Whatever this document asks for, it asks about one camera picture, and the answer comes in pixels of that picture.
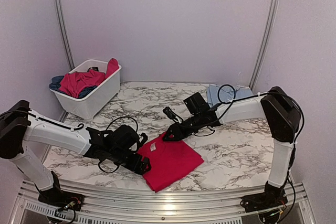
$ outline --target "blue cloth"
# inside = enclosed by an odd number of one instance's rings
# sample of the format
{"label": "blue cloth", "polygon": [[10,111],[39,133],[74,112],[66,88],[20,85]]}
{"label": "blue cloth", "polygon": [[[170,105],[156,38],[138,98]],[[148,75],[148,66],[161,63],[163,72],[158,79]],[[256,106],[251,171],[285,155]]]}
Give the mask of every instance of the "blue cloth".
{"label": "blue cloth", "polygon": [[93,91],[96,87],[98,86],[90,86],[90,87],[86,87],[84,88],[78,95],[78,99],[82,99],[84,97],[86,97],[91,91]]}
{"label": "blue cloth", "polygon": [[[61,87],[60,82],[63,80],[64,76],[55,76],[51,79],[51,84],[49,84],[49,88],[60,92],[62,94],[68,95],[66,92],[60,91],[59,88]],[[92,90],[94,90],[97,86],[90,86],[84,88],[78,95],[78,99],[82,99],[86,97]]]}
{"label": "blue cloth", "polygon": [[[217,93],[220,86],[209,85],[206,89],[206,95],[210,106],[219,103]],[[249,87],[234,87],[236,89],[236,99],[250,97],[253,95]],[[230,87],[223,87],[219,93],[219,97],[223,102],[228,102],[233,98],[233,90]]]}

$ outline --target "laundry basket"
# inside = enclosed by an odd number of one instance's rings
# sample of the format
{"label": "laundry basket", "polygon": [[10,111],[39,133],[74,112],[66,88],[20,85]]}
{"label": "laundry basket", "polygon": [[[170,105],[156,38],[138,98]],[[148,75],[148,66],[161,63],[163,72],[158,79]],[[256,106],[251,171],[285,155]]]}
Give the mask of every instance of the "laundry basket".
{"label": "laundry basket", "polygon": [[[104,61],[87,60],[69,73],[73,73],[75,71],[86,72],[91,67],[98,67],[100,72],[106,73],[107,65],[108,63]],[[114,72],[82,99],[76,99],[52,89],[51,91],[55,93],[63,109],[67,112],[77,115],[83,119],[90,120],[119,92],[120,69],[121,66],[119,65],[119,69],[116,72]]]}

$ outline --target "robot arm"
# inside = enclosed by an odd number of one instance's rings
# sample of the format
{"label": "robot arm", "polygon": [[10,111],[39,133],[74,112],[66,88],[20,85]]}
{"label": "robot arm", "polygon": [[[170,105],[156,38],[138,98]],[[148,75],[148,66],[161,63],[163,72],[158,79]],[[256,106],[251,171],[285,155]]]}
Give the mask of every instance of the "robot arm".
{"label": "robot arm", "polygon": [[[184,100],[191,118],[183,121],[169,107],[164,113],[175,121],[164,136],[164,141],[180,141],[205,126],[219,126],[224,123],[253,118],[266,118],[274,138],[274,156],[271,172],[262,194],[242,198],[246,212],[263,210],[287,203],[284,187],[295,153],[295,134],[301,113],[297,106],[286,99],[279,87],[267,94],[236,100],[230,104],[217,104],[210,108],[199,93]],[[39,192],[39,200],[51,205],[57,202],[71,203],[76,197],[82,201],[83,195],[62,191],[55,173],[49,171],[38,160],[25,142],[34,141],[66,148],[100,161],[109,159],[117,166],[144,174],[151,169],[147,157],[142,157],[130,148],[139,148],[147,140],[129,126],[122,125],[115,131],[98,131],[72,127],[46,118],[29,108],[27,101],[20,101],[8,112],[0,115],[0,157],[9,159],[33,181]]]}
{"label": "robot arm", "polygon": [[[118,167],[121,165],[142,175],[151,165],[147,157],[137,153],[148,139],[144,133],[141,136],[140,142],[137,132],[127,125],[115,131],[84,128],[83,124],[66,125],[31,110],[29,102],[19,101],[0,116],[0,157],[13,162],[35,183],[40,201],[59,206],[59,202],[71,203],[74,197],[82,201],[83,195],[62,191],[57,175],[39,161],[27,142],[62,147],[100,161],[109,159]],[[130,149],[134,144],[136,151]]]}
{"label": "robot arm", "polygon": [[241,203],[246,212],[251,212],[288,202],[283,190],[295,156],[295,134],[299,128],[301,112],[281,88],[273,87],[265,94],[229,104],[220,103],[212,108],[199,93],[185,99],[184,103],[193,115],[185,121],[169,107],[163,110],[175,121],[165,134],[164,141],[180,141],[205,126],[219,126],[243,119],[266,119],[274,138],[274,155],[265,192],[244,196]]}

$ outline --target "aluminum frame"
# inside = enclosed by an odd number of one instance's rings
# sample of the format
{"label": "aluminum frame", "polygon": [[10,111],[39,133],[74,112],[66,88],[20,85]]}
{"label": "aluminum frame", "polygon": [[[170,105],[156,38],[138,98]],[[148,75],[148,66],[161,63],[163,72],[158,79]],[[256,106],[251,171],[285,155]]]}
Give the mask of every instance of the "aluminum frame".
{"label": "aluminum frame", "polygon": [[273,28],[273,25],[274,25],[275,17],[276,17],[277,10],[278,10],[278,5],[279,5],[279,0],[271,0],[264,36],[263,36],[262,41],[261,41],[257,61],[256,61],[256,64],[254,66],[254,70],[253,70],[251,80],[250,80],[250,83],[249,83],[249,87],[252,89],[252,91],[254,90],[254,88],[256,86],[258,77],[260,75],[261,67],[262,67],[262,65],[264,63],[264,60],[265,60],[267,45],[268,45],[269,38],[270,38],[272,28]]}
{"label": "aluminum frame", "polygon": [[[122,224],[221,223],[256,215],[257,212],[245,213],[240,206],[241,197],[264,190],[263,186],[257,186],[211,191],[164,191],[155,194],[146,190],[93,186],[62,179],[60,183],[63,190],[85,195],[82,210],[77,212],[78,220],[75,223],[86,223],[89,219],[92,223],[94,220],[109,220]],[[303,183],[295,184],[295,190],[296,203],[300,206],[305,224],[316,224]],[[290,205],[293,201],[291,186],[287,185],[285,191]],[[19,224],[22,221],[26,204],[29,202],[47,206],[38,202],[37,198],[38,192],[34,184],[24,181],[15,202],[10,224]]]}
{"label": "aluminum frame", "polygon": [[69,65],[70,70],[75,68],[74,59],[72,58],[70,43],[67,35],[67,30],[65,26],[64,16],[63,16],[63,9],[62,9],[62,2],[61,0],[55,0],[55,9],[57,13],[58,25],[61,31],[63,46],[66,53],[67,62]]}

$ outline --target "white wall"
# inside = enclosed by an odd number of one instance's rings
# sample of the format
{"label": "white wall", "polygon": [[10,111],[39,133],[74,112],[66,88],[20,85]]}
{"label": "white wall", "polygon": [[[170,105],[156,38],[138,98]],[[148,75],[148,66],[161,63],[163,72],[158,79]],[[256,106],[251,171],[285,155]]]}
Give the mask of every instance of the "white wall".
{"label": "white wall", "polygon": [[[48,90],[51,77],[68,66],[53,0],[0,0],[0,113],[25,99],[30,107],[58,119],[62,109]],[[43,146],[32,146],[41,155]],[[7,223],[22,175],[0,159],[0,223]]]}
{"label": "white wall", "polygon": [[293,167],[317,223],[335,223],[336,0],[280,0],[256,91],[281,86],[302,106],[307,123]]}
{"label": "white wall", "polygon": [[270,0],[62,0],[75,64],[117,58],[124,81],[248,84]]}

